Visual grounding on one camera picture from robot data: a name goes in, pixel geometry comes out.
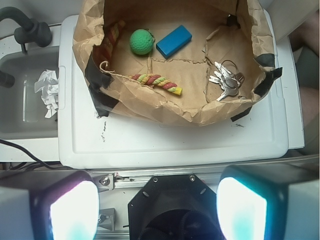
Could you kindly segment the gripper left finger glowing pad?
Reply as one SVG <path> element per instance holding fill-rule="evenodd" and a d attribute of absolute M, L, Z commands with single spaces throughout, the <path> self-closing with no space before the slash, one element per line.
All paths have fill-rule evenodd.
<path fill-rule="evenodd" d="M 99 193 L 84 170 L 0 173 L 2 240 L 92 240 Z"/>

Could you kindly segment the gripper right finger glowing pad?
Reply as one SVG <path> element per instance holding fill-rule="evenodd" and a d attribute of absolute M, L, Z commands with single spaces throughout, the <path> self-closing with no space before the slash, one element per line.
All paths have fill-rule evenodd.
<path fill-rule="evenodd" d="M 227 240 L 318 240 L 319 165 L 229 165 L 217 187 L 216 210 Z"/>

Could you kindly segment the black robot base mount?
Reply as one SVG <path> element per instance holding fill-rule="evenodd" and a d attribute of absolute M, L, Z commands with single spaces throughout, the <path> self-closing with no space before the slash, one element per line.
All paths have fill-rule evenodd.
<path fill-rule="evenodd" d="M 195 174 L 153 176 L 128 203 L 131 240 L 223 240 L 217 195 Z"/>

